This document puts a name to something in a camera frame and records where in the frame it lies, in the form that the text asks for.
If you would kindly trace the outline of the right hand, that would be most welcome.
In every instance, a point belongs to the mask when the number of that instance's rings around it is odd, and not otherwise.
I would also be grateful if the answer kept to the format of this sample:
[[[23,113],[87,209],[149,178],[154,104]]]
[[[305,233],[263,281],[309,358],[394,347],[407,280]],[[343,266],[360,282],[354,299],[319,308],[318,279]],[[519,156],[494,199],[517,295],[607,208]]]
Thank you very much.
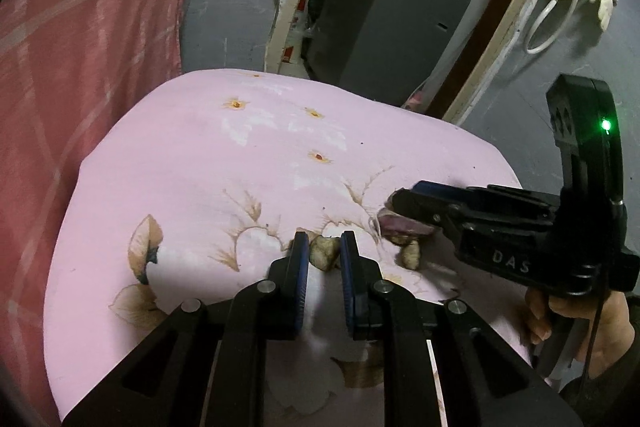
[[[568,301],[559,297],[544,297],[540,291],[528,288],[525,294],[528,308],[526,325],[529,340],[534,344],[542,343],[552,334],[548,317],[552,313],[569,319],[589,321],[587,337],[582,340],[576,360],[584,362],[590,379],[596,379],[610,369],[626,355],[636,338],[634,325],[631,324],[627,299],[624,293],[612,291],[602,305],[597,323],[596,337],[589,347],[591,329],[596,323],[598,304],[594,301]]]

